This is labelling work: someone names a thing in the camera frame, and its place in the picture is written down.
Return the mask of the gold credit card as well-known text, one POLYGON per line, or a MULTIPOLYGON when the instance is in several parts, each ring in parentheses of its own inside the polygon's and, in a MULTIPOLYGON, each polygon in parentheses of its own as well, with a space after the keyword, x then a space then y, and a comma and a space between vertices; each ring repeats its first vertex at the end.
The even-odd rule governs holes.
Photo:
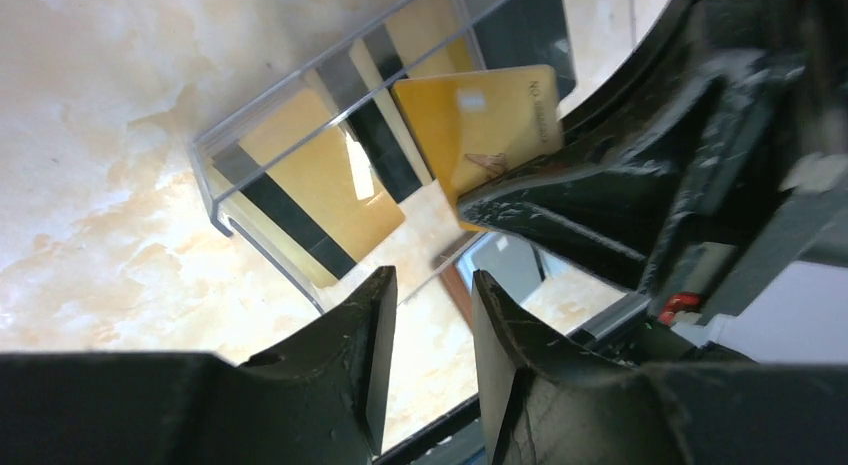
POLYGON ((461 195, 563 146, 549 65, 402 79, 392 94, 454 213, 461 195))

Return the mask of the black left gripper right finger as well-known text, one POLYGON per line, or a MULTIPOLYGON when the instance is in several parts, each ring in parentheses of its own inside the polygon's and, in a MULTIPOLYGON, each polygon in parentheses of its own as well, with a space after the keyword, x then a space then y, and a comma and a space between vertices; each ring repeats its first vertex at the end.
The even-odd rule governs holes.
POLYGON ((473 277, 473 338, 492 464, 843 464, 847 370, 603 358, 473 277))

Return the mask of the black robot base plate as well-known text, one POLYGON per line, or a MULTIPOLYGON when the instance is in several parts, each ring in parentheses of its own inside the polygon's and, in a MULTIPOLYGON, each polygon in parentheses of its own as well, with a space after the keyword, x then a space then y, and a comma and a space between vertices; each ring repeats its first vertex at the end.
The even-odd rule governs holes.
POLYGON ((477 394, 464 400, 374 460, 376 465, 484 464, 477 394))

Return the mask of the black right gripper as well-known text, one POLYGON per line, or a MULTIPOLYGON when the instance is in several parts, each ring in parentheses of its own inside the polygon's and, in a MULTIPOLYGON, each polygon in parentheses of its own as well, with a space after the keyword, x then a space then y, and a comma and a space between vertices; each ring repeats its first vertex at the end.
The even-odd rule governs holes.
POLYGON ((659 314, 738 315, 815 246, 847 252, 847 0, 669 0, 564 118, 565 147, 462 195, 659 314))

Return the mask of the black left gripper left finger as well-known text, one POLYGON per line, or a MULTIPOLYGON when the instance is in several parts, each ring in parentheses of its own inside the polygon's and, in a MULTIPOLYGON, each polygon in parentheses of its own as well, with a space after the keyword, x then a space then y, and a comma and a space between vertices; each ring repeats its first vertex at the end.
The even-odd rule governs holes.
POLYGON ((384 435, 397 277, 232 365, 198 352, 5 354, 5 464, 368 464, 384 435))

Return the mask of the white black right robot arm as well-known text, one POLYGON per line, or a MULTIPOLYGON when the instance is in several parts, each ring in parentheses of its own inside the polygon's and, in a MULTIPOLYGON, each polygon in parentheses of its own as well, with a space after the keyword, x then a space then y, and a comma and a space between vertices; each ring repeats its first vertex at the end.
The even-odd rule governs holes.
POLYGON ((653 319, 759 361, 846 360, 847 0, 669 0, 562 126, 458 210, 623 290, 593 344, 653 319))

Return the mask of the clear acrylic card box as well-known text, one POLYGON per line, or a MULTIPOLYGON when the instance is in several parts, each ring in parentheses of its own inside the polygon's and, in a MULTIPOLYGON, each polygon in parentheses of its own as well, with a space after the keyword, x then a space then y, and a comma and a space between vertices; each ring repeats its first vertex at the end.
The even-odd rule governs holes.
POLYGON ((318 311, 386 263, 423 285, 458 196, 559 150, 665 2, 376 1, 193 151, 212 222, 318 311))

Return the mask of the brown leather card holder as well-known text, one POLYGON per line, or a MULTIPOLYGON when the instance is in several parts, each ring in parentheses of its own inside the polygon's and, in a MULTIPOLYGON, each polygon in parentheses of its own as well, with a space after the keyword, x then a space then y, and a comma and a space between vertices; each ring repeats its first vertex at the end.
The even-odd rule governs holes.
POLYGON ((433 267, 468 325, 477 270, 489 272, 519 305, 563 335, 625 295, 566 260, 499 233, 463 234, 435 257, 433 267))

